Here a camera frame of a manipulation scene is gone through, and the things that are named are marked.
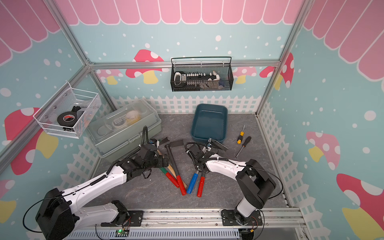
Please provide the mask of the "teal plastic storage box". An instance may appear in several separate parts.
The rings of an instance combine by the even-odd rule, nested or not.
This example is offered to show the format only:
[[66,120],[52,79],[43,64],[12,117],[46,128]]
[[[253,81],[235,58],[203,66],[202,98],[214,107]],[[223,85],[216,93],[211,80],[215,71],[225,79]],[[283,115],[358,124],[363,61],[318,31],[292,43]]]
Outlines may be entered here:
[[228,109],[212,104],[197,105],[191,128],[192,139],[206,142],[209,139],[223,143],[227,135]]

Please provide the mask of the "hoe with blue grip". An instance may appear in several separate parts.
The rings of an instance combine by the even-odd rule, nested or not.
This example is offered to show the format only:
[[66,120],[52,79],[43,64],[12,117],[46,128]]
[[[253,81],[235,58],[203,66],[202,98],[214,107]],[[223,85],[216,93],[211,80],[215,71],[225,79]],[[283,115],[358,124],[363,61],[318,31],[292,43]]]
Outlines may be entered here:
[[196,170],[188,185],[187,194],[191,194],[193,192],[198,176],[199,176],[199,170]]

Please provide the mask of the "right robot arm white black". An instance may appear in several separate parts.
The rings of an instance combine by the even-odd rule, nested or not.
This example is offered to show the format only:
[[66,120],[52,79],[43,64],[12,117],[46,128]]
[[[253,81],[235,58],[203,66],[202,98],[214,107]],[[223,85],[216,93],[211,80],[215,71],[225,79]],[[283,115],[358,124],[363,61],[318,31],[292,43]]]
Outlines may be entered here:
[[188,142],[184,148],[196,169],[187,193],[192,192],[197,177],[200,177],[197,194],[200,198],[207,173],[218,173],[229,177],[238,183],[244,197],[234,210],[221,211],[223,221],[230,225],[258,224],[256,211],[261,211],[267,200],[274,197],[272,194],[277,184],[273,178],[276,175],[266,171],[256,160],[240,162],[220,156],[219,151],[227,151],[228,148],[213,139],[209,139],[205,144]]

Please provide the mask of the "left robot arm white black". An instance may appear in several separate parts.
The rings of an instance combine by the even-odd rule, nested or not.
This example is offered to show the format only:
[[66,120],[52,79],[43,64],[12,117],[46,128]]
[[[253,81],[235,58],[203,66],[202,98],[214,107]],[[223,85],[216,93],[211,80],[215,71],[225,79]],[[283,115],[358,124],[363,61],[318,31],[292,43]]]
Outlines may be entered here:
[[169,160],[159,154],[155,145],[144,144],[126,158],[114,161],[106,172],[83,184],[63,191],[57,188],[49,191],[37,212],[36,222],[47,240],[62,240],[72,231],[101,223],[127,227],[131,214],[120,201],[96,207],[86,207],[86,204],[146,171],[168,165]]

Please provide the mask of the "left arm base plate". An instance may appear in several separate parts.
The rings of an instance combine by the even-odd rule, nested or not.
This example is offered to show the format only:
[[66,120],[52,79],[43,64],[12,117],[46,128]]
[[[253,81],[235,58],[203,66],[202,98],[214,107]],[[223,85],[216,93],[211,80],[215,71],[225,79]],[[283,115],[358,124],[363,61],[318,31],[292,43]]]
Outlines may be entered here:
[[101,223],[102,227],[140,227],[143,220],[143,211],[127,211],[118,213],[116,218],[109,223]]

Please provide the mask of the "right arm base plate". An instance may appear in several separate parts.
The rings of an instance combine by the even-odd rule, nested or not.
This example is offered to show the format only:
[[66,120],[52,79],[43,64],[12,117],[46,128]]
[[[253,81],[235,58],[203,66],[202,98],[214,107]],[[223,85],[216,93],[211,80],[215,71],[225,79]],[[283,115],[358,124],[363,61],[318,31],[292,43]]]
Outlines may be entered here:
[[244,217],[237,210],[221,211],[223,226],[254,226],[261,227],[263,225],[263,217],[260,210],[255,210],[249,217]]

